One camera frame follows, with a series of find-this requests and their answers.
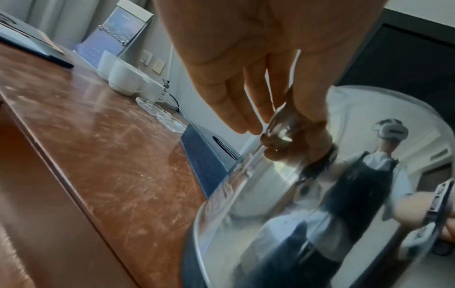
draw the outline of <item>wooden desk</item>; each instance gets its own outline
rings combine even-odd
[[[205,200],[180,134],[93,71],[5,45],[0,100],[0,224],[27,283],[180,287]]]

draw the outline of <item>dark apron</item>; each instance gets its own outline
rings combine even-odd
[[[341,218],[354,245],[370,226],[390,194],[393,170],[369,168],[365,152],[337,183],[327,191],[320,209]],[[294,232],[265,257],[248,275],[239,277],[239,288],[325,288],[341,267],[307,242],[307,225],[301,222]]]

